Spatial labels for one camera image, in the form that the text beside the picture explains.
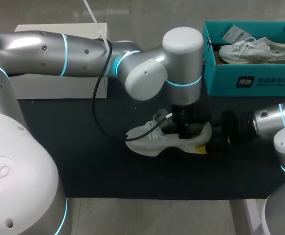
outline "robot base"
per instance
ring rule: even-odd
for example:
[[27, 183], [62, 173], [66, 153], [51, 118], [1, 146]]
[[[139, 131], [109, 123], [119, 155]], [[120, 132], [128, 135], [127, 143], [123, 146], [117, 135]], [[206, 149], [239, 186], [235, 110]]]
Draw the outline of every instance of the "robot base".
[[[146, 132], [144, 126], [139, 126], [131, 129], [127, 135], [128, 138], [139, 136]], [[132, 142], [126, 142], [126, 145], [133, 152], [138, 154], [156, 157], [164, 149], [169, 147], [176, 147], [181, 149], [186, 153], [193, 154], [204, 154], [204, 150], [200, 149], [200, 146], [205, 145], [212, 136], [212, 127], [209, 122], [207, 122], [200, 135], [192, 139], [179, 139], [178, 134], [163, 135], [159, 138], [150, 138], [150, 135]]]
[[70, 235], [72, 229], [68, 201], [61, 182], [54, 199], [44, 215], [30, 228], [18, 235]]

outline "shoelace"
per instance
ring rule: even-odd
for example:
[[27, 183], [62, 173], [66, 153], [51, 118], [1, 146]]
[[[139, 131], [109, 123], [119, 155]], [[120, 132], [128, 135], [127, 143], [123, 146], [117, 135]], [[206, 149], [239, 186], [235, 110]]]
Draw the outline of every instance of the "shoelace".
[[248, 38], [246, 38], [246, 39], [243, 40], [243, 41], [234, 43], [234, 44], [233, 44], [233, 48], [236, 48], [236, 49], [241, 50], [240, 55], [242, 55], [242, 54], [245, 52], [245, 50], [246, 50], [247, 48], [255, 48], [255, 41], [256, 41], [255, 38], [253, 38], [253, 37], [248, 37]]
[[[156, 125], [156, 121], [148, 121], [144, 127], [147, 130], [150, 130], [152, 127]], [[163, 132], [159, 127], [157, 127], [154, 131], [152, 131], [150, 134], [148, 134], [149, 139], [151, 140], [158, 140], [158, 139], [166, 139], [166, 137], [163, 135]]]

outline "black table surface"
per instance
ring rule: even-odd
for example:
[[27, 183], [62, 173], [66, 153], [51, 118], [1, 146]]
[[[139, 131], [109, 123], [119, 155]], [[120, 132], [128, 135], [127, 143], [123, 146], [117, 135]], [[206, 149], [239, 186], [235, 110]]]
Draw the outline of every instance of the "black table surface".
[[[170, 108], [166, 87], [153, 99], [131, 99], [110, 80], [108, 98], [97, 99], [97, 115], [111, 135], [125, 133]], [[285, 102], [285, 97], [211, 97], [202, 85], [201, 102], [214, 118]], [[273, 141], [255, 140], [229, 153], [186, 154], [168, 148], [150, 158], [115, 143], [97, 129], [91, 100], [20, 100], [29, 130], [54, 159], [68, 197], [216, 200], [266, 198], [284, 181]]]

